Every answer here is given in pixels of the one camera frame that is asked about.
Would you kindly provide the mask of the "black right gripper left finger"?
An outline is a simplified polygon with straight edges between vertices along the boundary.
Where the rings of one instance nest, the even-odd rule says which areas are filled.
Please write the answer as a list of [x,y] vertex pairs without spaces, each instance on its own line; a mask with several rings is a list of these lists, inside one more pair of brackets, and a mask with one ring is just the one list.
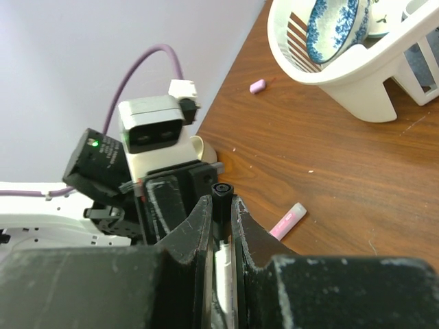
[[155,245],[14,252],[2,328],[210,328],[212,199]]

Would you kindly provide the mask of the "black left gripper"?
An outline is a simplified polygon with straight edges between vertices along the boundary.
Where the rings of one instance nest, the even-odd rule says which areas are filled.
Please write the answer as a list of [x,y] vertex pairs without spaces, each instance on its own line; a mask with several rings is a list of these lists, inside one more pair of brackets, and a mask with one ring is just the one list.
[[152,171],[137,183],[122,184],[119,190],[134,196],[144,242],[153,245],[179,226],[198,200],[211,193],[223,172],[222,162],[194,160]]

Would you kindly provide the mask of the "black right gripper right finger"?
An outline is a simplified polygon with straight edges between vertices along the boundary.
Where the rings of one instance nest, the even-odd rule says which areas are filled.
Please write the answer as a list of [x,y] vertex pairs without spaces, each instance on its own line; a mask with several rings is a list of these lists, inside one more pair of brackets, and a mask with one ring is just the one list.
[[231,206],[238,328],[437,328],[438,274],[419,258],[301,256]]

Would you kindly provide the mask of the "small black pen cap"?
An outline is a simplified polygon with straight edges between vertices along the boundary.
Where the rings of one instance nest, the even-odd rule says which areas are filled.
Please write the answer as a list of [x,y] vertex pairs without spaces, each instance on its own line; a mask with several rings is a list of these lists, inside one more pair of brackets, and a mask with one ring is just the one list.
[[213,236],[218,241],[225,241],[231,233],[234,187],[226,183],[216,183],[211,189]]

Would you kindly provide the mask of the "white black marker pen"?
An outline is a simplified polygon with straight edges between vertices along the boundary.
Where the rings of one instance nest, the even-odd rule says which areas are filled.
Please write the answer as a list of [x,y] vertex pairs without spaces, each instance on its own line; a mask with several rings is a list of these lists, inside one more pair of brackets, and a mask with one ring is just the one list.
[[215,252],[215,281],[217,300],[226,327],[235,328],[232,249],[226,241],[220,241],[219,250]]

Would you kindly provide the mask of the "pink highlighter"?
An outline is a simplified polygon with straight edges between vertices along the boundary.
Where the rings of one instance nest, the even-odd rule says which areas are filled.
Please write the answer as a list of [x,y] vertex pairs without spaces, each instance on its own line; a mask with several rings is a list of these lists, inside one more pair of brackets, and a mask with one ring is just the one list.
[[294,204],[270,230],[270,234],[278,241],[282,240],[306,214],[307,209],[301,203]]

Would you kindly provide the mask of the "purple highlighter cap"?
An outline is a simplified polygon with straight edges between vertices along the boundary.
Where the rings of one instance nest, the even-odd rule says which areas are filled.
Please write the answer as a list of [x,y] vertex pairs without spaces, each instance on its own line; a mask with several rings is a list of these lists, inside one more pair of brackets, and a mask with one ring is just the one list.
[[256,95],[267,88],[267,82],[264,79],[260,79],[254,83],[252,83],[249,87],[249,91],[251,94]]

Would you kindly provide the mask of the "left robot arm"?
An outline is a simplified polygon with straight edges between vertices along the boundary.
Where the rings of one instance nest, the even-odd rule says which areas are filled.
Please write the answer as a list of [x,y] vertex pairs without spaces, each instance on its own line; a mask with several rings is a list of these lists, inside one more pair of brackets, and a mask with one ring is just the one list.
[[129,154],[87,129],[68,162],[67,193],[1,190],[1,256],[31,249],[153,245],[211,192],[224,168],[197,158],[187,134],[171,146]]

